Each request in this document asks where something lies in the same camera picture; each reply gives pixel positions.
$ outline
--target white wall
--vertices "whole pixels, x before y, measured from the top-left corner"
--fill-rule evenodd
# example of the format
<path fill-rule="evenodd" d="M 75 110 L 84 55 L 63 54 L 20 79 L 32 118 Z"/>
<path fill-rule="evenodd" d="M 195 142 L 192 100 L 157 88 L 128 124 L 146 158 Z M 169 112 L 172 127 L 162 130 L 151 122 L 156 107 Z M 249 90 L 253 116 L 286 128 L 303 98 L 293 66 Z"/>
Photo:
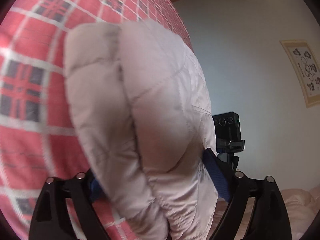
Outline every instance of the white wall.
<path fill-rule="evenodd" d="M 307 109 L 280 40 L 308 41 L 320 62 L 320 27 L 303 0 L 182 0 L 212 113 L 240 116 L 239 169 L 281 189 L 320 183 L 320 106 Z"/>

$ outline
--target camera lens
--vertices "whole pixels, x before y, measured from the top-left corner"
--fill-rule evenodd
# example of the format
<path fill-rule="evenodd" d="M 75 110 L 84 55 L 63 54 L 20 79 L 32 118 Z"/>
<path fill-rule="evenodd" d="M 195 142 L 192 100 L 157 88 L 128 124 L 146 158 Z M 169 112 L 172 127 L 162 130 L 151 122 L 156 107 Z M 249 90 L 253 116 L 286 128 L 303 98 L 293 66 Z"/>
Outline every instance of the camera lens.
<path fill-rule="evenodd" d="M 228 124 L 233 124 L 233 118 L 232 117 L 228 118 Z"/>
<path fill-rule="evenodd" d="M 225 126 L 225 125 L 226 125 L 226 119 L 220 118 L 220 119 L 219 119 L 219 124 L 220 124 L 221 126 Z"/>

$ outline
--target pink puffer jacket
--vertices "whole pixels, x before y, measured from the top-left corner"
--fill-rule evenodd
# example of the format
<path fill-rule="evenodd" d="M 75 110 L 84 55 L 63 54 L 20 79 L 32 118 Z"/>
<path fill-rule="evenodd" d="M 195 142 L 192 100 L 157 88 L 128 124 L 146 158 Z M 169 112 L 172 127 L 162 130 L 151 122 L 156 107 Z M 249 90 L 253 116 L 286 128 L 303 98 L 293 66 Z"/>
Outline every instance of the pink puffer jacket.
<path fill-rule="evenodd" d="M 201 155 L 215 151 L 201 67 L 151 19 L 81 25 L 65 43 L 71 117 L 90 166 L 141 239 L 206 239 L 218 193 Z"/>

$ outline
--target silver bolt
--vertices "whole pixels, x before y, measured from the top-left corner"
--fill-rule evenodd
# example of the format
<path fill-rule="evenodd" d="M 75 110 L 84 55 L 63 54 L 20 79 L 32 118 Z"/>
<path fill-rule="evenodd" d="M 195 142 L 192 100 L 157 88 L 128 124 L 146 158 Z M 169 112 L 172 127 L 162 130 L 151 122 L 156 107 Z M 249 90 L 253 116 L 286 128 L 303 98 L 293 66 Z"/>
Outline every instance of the silver bolt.
<path fill-rule="evenodd" d="M 84 177 L 85 177 L 85 173 L 84 172 L 80 172 L 76 176 L 77 179 L 84 179 Z"/>
<path fill-rule="evenodd" d="M 275 182 L 275 179 L 271 176 L 267 176 L 267 181 L 268 182 Z"/>
<path fill-rule="evenodd" d="M 241 171 L 236 171 L 235 176 L 239 179 L 244 177 L 244 174 Z"/>
<path fill-rule="evenodd" d="M 54 181 L 54 178 L 47 178 L 46 183 L 51 184 Z"/>

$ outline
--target plaid fabric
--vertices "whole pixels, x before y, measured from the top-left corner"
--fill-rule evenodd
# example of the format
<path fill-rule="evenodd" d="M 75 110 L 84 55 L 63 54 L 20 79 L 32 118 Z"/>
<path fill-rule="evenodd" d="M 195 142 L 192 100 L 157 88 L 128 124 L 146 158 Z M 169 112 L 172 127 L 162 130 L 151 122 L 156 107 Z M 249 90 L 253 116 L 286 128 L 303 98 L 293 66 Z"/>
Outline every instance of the plaid fabric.
<path fill-rule="evenodd" d="M 152 18 L 189 36 L 169 0 L 17 0 L 0 26 L 0 208 L 21 239 L 48 176 L 68 179 L 89 168 L 69 117 L 63 42 L 82 23 Z M 77 237 L 80 230 L 68 202 Z M 113 240 L 134 240 L 106 200 L 94 203 Z"/>

